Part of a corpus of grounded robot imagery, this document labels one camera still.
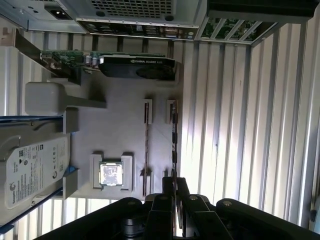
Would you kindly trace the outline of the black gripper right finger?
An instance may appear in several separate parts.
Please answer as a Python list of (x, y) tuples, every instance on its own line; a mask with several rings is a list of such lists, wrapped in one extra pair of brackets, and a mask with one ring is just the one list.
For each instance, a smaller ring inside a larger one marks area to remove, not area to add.
[(197, 240), (318, 240), (319, 234), (240, 201), (224, 198), (212, 205), (190, 194), (185, 178), (176, 179), (178, 213), (186, 238)]

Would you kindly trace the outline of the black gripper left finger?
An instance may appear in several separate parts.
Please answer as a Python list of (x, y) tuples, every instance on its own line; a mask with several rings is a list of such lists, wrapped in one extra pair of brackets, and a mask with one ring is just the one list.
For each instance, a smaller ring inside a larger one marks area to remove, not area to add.
[(171, 240), (174, 184), (163, 177), (162, 192), (145, 202), (127, 197), (79, 218), (62, 228), (61, 240)]

